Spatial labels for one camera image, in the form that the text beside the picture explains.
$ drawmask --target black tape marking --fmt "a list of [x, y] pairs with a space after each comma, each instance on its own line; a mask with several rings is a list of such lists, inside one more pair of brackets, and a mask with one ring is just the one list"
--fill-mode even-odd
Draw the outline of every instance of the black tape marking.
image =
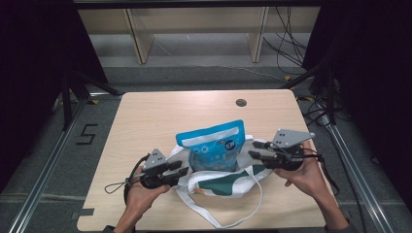
[[84, 145], [91, 145], [93, 143], [93, 139], [96, 136], [96, 134], [86, 134], [86, 129], [89, 126], [97, 126], [97, 124], [86, 124], [85, 127], [83, 128], [82, 134], [80, 135], [81, 137], [90, 137], [90, 141], [87, 143], [77, 143], [76, 145], [78, 146], [84, 146]]

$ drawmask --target table top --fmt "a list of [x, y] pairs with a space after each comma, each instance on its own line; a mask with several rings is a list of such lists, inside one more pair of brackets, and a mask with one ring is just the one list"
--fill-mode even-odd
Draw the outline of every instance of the table top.
[[199, 8], [199, 7], [311, 7], [326, 0], [35, 0], [36, 4], [74, 4], [77, 9]]
[[[237, 106], [238, 99], [244, 99], [246, 106]], [[84, 204], [84, 209], [94, 209], [94, 213], [80, 216], [78, 228], [98, 231], [107, 224], [117, 224], [124, 210], [122, 188], [107, 194], [104, 187], [123, 182], [136, 162], [148, 152], [158, 148], [167, 156], [176, 146], [176, 134], [236, 119], [243, 119], [246, 133], [255, 139], [272, 140], [278, 128], [307, 131], [290, 90], [124, 94]], [[260, 209], [235, 229], [324, 226], [314, 200], [294, 186], [284, 187], [284, 183], [285, 180], [273, 173], [263, 179]], [[195, 194], [191, 197], [221, 225], [228, 225], [255, 209], [259, 190], [255, 185], [245, 196], [233, 199]], [[139, 230], [214, 229], [188, 208], [173, 188], [154, 201], [137, 226]]]

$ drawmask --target person's left hand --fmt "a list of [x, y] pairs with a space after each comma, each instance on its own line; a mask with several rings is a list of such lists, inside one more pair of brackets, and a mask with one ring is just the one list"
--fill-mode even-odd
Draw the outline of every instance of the person's left hand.
[[[142, 167], [138, 167], [136, 169], [136, 174], [141, 172]], [[169, 185], [162, 185], [155, 189], [147, 189], [139, 182], [134, 183], [129, 189], [126, 200], [126, 209], [115, 228], [115, 232], [131, 232], [136, 222], [142, 218], [143, 214], [152, 206], [154, 200], [169, 189]]]

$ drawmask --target floor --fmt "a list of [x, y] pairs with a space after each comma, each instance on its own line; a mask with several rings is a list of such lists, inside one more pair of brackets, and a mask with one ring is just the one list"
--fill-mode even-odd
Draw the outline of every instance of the floor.
[[[310, 34], [296, 34], [294, 37], [305, 45]], [[137, 64], [129, 35], [93, 35], [90, 38], [109, 78], [109, 83], [125, 91], [214, 88], [209, 85], [189, 86], [187, 78], [176, 86], [162, 82], [157, 83], [157, 80], [150, 78], [154, 73], [158, 75], [159, 72], [164, 72], [166, 77], [163, 76], [163, 78], [178, 80], [179, 76], [184, 75], [177, 71], [181, 67], [187, 67], [186, 72], [194, 74], [198, 74], [195, 71], [200, 70], [215, 72], [213, 73], [215, 75], [236, 76], [240, 80], [270, 80], [273, 83], [283, 83], [286, 76], [296, 76], [283, 71], [296, 74], [304, 72], [290, 60], [278, 55], [266, 43], [262, 44], [259, 63], [252, 63], [247, 47], [247, 38], [243, 34], [156, 35], [148, 62], [144, 65]], [[265, 35], [265, 39], [276, 48], [282, 42], [276, 34]], [[288, 54], [294, 54], [293, 58], [301, 59], [300, 55], [296, 55], [295, 49], [288, 46], [288, 43], [282, 42], [282, 50]], [[273, 67], [280, 67], [283, 71], [278, 69], [277, 72], [273, 72]], [[146, 78], [134, 80], [130, 74], [136, 73], [143, 74], [141, 77]], [[202, 80], [203, 77], [198, 75], [193, 79]], [[309, 79], [297, 86], [294, 91], [296, 96], [308, 96], [310, 82]], [[235, 83], [231, 88], [244, 88], [239, 86], [241, 83]], [[89, 89], [92, 93], [102, 92], [93, 87]], [[78, 125], [73, 128], [73, 135], [80, 135], [84, 129], [83, 126], [90, 123], [91, 118], [102, 116], [99, 119], [95, 118], [93, 123], [99, 125], [99, 136], [101, 136], [96, 137], [96, 144], [104, 145], [120, 99], [107, 95], [95, 99], [99, 101], [99, 104], [87, 103], [83, 106], [83, 111], [79, 113]], [[317, 107], [312, 105], [313, 103], [300, 101], [299, 107], [303, 113], [307, 113], [316, 110]], [[79, 106], [79, 103], [74, 100], [73, 106]], [[62, 108], [59, 102], [57, 102], [56, 107], [41, 134], [43, 136], [39, 137], [39, 141], [33, 147], [32, 156], [22, 161], [8, 187], [1, 195], [0, 232], [7, 232], [10, 229], [13, 219], [18, 215], [21, 205], [30, 195], [30, 191], [33, 190], [32, 188], [42, 174], [45, 164], [48, 164], [51, 154], [55, 154], [54, 146], [58, 144], [62, 134]], [[410, 232], [412, 229], [411, 214], [404, 207], [379, 165], [370, 161], [370, 150], [362, 140], [356, 126], [350, 121], [350, 116], [345, 112], [339, 113], [337, 120], [338, 130], [334, 129], [331, 132], [337, 133], [338, 137], [341, 136], [344, 139], [340, 142], [340, 146], [343, 145], [343, 148], [346, 148], [346, 150], [344, 149], [346, 155], [343, 157], [355, 159], [355, 163], [360, 169], [358, 178], [365, 179], [367, 187], [371, 189], [372, 193], [371, 196], [364, 194], [365, 191], [362, 188], [357, 188], [354, 192], [339, 159], [342, 156], [331, 157], [328, 166], [332, 168], [330, 169], [332, 176], [340, 183], [341, 194], [336, 199], [345, 215], [354, 221], [359, 231], [362, 230], [361, 216], [363, 216], [367, 232]], [[334, 141], [322, 127], [316, 126], [315, 123], [309, 124], [308, 127], [310, 131], [317, 134], [315, 145], [318, 150], [336, 154]], [[26, 232], [78, 231], [76, 220], [86, 198], [88, 186], [102, 150], [100, 147], [83, 147], [82, 150], [79, 150], [80, 146], [77, 145], [79, 140], [79, 137], [74, 136], [68, 138], [65, 147], [71, 152], [66, 152], [64, 156], [56, 159], [51, 176], [46, 181], [44, 190], [40, 192], [40, 201], [35, 211], [26, 217], [29, 218], [27, 225], [24, 226]], [[355, 185], [356, 183], [363, 184], [358, 179], [352, 178], [352, 180]], [[362, 213], [359, 211], [354, 193], [360, 197]], [[385, 222], [381, 222], [382, 219], [374, 215], [374, 210], [368, 208], [368, 201], [376, 201], [379, 204], [382, 213], [387, 218]], [[382, 226], [380, 223], [389, 224], [389, 227]], [[319, 232], [320, 230], [322, 229], [282, 229], [279, 232]]]

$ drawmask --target gray carpet floor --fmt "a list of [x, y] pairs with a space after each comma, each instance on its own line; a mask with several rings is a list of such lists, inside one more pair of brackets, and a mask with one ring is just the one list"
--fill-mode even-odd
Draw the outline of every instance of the gray carpet floor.
[[[302, 72], [301, 69], [289, 68], [290, 71]], [[109, 83], [122, 91], [174, 91], [174, 90], [206, 90], [206, 89], [267, 89], [278, 88], [282, 82], [275, 77], [284, 77], [274, 67], [249, 67], [248, 70], [224, 67], [147, 67], [147, 68], [105, 68]], [[270, 74], [275, 77], [257, 75]], [[296, 96], [308, 95], [308, 84], [311, 80], [298, 85], [294, 91]], [[90, 92], [100, 91], [93, 86]], [[112, 96], [97, 98], [97, 103], [85, 106], [67, 142], [67, 146], [42, 195], [26, 232], [78, 232], [77, 213], [83, 207], [88, 187], [94, 175], [101, 152], [119, 106], [120, 99]], [[303, 113], [309, 109], [316, 110], [311, 101], [298, 101]], [[351, 122], [345, 111], [337, 113], [338, 129], [345, 143], [354, 155], [373, 193], [387, 214], [395, 232], [410, 232], [412, 216], [403, 205], [381, 167], [370, 160], [370, 149], [364, 142], [357, 127]], [[94, 124], [87, 128], [87, 133], [95, 134], [91, 145], [78, 145], [84, 142], [81, 137], [86, 124]], [[41, 173], [43, 166], [52, 153], [53, 147], [61, 134], [63, 126], [63, 110], [58, 105], [50, 115], [48, 123], [33, 145], [31, 154], [24, 158], [3, 191], [0, 199], [0, 232], [7, 232], [16, 216], [21, 203], [31, 190]], [[361, 213], [358, 210], [355, 194], [349, 186], [347, 176], [339, 160], [338, 153], [331, 138], [322, 126], [311, 123], [311, 132], [316, 133], [314, 143], [319, 153], [326, 158], [326, 166], [332, 178], [340, 186], [341, 192], [336, 196], [345, 215], [361, 227]], [[372, 218], [364, 204], [364, 216], [367, 232], [377, 232]], [[322, 228], [281, 229], [278, 232], [322, 232]]]

